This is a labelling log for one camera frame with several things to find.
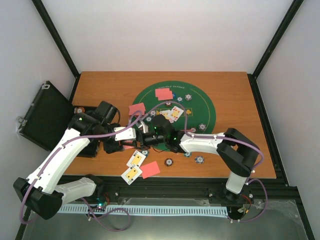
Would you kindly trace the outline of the red playing card deck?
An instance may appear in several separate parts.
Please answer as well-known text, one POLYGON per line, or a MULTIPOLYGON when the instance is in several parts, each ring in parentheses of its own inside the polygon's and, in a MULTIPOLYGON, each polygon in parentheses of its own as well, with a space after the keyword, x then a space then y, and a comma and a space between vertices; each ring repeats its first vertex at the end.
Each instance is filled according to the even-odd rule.
POLYGON ((133 141, 124 141, 121 142, 123 150, 135 149, 136 145, 133 141))

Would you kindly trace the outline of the two of clubs card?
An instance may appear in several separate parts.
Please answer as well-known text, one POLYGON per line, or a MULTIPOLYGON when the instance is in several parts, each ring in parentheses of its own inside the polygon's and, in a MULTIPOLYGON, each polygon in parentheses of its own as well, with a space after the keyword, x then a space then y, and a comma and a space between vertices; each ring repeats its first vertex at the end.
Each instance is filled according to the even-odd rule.
POLYGON ((131 157, 129 158, 126 165, 128 167, 131 167, 133 165, 140 167, 142 165, 142 163, 144 162, 144 160, 146 159, 146 157, 147 156, 145 154, 143 154, 142 152, 135 150, 133 152, 133 154, 131 155, 131 157))

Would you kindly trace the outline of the brown 100 chip stack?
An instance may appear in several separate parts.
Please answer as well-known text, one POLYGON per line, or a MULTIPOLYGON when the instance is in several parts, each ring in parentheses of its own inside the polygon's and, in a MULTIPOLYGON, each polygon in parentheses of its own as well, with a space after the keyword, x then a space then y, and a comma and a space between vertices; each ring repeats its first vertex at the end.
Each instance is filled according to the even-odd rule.
POLYGON ((165 159, 164 164, 166 167, 170 167, 173 165, 173 162, 174 161, 171 158, 167 158, 167 159, 165 159))

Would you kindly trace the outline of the two of spades card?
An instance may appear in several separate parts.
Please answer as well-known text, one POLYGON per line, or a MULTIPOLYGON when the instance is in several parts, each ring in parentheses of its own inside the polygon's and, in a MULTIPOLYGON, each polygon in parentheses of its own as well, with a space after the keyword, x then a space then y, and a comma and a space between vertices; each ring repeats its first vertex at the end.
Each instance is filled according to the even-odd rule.
POLYGON ((143 171, 138 165, 133 164, 121 175, 121 177, 128 185, 131 185, 142 172, 143 171))

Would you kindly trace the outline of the blue 10 chip stack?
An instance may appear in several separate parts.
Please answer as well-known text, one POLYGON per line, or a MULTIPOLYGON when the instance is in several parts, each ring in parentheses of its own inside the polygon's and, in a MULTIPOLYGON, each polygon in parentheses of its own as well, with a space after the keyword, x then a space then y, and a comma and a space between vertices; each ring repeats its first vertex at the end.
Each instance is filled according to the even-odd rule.
POLYGON ((204 158, 203 156, 196 156, 196 157, 195 157, 195 162, 196 162, 197 164, 203 164, 204 161, 205 161, 205 158, 204 158))

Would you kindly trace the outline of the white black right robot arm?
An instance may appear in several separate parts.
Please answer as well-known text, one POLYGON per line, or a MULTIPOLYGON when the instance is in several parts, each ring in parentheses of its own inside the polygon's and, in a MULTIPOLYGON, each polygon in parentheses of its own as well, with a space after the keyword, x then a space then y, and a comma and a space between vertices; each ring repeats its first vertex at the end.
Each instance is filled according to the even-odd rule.
POLYGON ((244 185, 259 165, 256 162, 258 156, 264 159, 259 147, 235 128, 218 134, 190 133, 186 129, 175 129, 163 115, 151 119, 151 128, 142 120, 138 120, 136 126, 139 128, 136 141, 143 148, 163 144, 173 153, 199 152, 220 156, 230 170, 221 197, 230 203, 240 197, 244 185))

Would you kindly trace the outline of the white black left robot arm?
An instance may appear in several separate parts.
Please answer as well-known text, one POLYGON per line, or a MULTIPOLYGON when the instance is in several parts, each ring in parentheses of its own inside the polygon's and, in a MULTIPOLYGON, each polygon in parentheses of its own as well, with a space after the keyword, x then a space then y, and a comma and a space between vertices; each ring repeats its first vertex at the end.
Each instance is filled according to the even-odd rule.
POLYGON ((102 101, 95 110, 75 113, 70 118, 61 139, 43 161, 27 178, 17 178, 13 188, 17 193, 21 206, 19 220, 24 220, 24 210, 28 207, 41 218, 52 218, 59 209, 80 198, 89 197, 92 201, 103 198, 103 181, 87 174, 79 180, 66 184, 58 184, 65 170, 77 155, 96 139, 114 146, 119 122, 112 122, 120 111, 112 104, 102 101))

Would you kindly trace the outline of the round green poker mat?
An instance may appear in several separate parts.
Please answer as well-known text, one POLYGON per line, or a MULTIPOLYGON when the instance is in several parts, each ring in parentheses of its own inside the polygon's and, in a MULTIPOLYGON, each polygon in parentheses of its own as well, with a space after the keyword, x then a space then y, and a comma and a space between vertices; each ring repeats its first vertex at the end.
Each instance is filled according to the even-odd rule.
POLYGON ((151 113, 143 120, 151 132, 154 127, 151 123, 156 115, 164 115, 176 130, 190 133, 210 134, 216 124, 216 109, 210 97, 197 86, 182 81, 162 81, 152 84, 140 92, 133 104, 143 103, 145 112, 151 113), (165 92, 172 93, 172 103, 163 104, 165 92))

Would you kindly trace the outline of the brown chip in case corner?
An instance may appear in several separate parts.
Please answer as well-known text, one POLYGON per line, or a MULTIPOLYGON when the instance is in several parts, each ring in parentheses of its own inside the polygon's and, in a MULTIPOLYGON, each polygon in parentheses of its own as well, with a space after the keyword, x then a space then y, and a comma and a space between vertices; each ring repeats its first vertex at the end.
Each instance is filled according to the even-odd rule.
POLYGON ((74 114, 84 113, 86 110, 84 107, 75 107, 74 114))

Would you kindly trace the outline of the black poker chip case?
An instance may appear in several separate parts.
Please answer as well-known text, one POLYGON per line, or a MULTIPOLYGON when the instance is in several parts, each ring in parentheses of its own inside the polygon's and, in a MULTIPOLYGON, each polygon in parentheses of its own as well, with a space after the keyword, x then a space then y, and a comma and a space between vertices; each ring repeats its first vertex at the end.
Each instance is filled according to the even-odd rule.
POLYGON ((45 81, 25 117, 19 119, 18 133, 46 151, 52 151, 72 120, 74 109, 83 107, 84 114, 97 119, 103 125, 110 124, 118 113, 112 104, 102 101, 97 107, 72 105, 50 82, 45 81))

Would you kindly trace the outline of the black left frame post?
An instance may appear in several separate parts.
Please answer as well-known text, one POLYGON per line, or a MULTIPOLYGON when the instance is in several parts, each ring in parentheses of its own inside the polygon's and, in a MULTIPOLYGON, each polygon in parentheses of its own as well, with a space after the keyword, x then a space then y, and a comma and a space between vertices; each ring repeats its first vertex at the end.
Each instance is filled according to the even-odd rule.
POLYGON ((58 50, 60 51, 65 63, 67 64, 70 72, 72 73, 73 77, 77 80, 80 78, 80 73, 71 58, 49 12, 47 11, 44 3, 42 0, 31 0, 35 9, 37 10, 39 16, 41 17, 44 25, 46 26, 48 32, 50 33, 53 41, 55 42, 58 50))

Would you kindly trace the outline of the black frame post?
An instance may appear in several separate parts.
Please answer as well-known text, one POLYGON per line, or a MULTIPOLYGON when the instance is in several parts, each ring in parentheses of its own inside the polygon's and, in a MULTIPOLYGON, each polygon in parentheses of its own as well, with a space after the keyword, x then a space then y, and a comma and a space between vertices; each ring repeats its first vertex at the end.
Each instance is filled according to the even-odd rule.
POLYGON ((268 60, 270 59, 273 51, 276 49, 278 43, 284 36, 286 30, 290 26, 292 20, 294 19, 295 15, 297 14, 298 10, 300 9, 301 5, 303 4, 304 0, 293 0, 290 4, 288 10, 286 11, 283 19, 281 20, 279 26, 277 27, 273 37, 271 38, 267 48, 265 49, 262 57, 260 58, 257 66, 255 67, 252 77, 254 80, 257 80, 261 72, 263 71, 265 65, 267 64, 268 60))
POLYGON ((44 3, 42 0, 31 0, 35 9, 37 10, 39 16, 41 17, 44 25, 46 26, 48 32, 50 33, 53 41, 55 42, 58 50, 60 51, 65 63, 67 64, 70 72, 72 73, 73 77, 77 80, 80 78, 80 73, 71 58, 49 12, 47 11, 44 3))

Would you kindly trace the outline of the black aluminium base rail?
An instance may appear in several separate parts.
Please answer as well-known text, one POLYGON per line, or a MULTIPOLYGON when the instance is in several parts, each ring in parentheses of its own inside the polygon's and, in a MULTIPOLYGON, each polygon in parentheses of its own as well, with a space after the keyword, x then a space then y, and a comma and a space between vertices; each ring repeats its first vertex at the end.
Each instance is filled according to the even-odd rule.
POLYGON ((160 198, 160 199, 207 199, 211 204, 223 206, 240 205, 244 196, 252 195, 252 200, 265 200, 266 189, 269 200, 300 200, 297 187, 278 179, 261 179, 245 185, 235 196, 227 193, 225 178, 183 178, 183 177, 139 177, 127 184, 120 176, 99 176, 103 183, 103 193, 107 193, 111 202, 124 198, 160 198))

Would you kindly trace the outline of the black right frame post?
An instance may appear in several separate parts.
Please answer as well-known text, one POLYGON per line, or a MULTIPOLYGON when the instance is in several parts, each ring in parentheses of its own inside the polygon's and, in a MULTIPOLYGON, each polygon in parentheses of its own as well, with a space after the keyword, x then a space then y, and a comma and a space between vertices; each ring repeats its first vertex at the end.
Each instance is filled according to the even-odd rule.
POLYGON ((257 80, 261 72, 263 71, 265 65, 267 64, 268 60, 270 59, 273 51, 276 49, 278 43, 284 36, 286 30, 290 26, 292 20, 294 19, 295 15, 297 14, 298 10, 300 9, 301 5, 303 4, 304 0, 293 0, 290 4, 288 10, 286 11, 283 19, 281 20, 279 26, 277 27, 273 37, 271 38, 267 48, 265 49, 262 57, 260 58, 257 66, 255 67, 252 77, 254 80, 257 80))

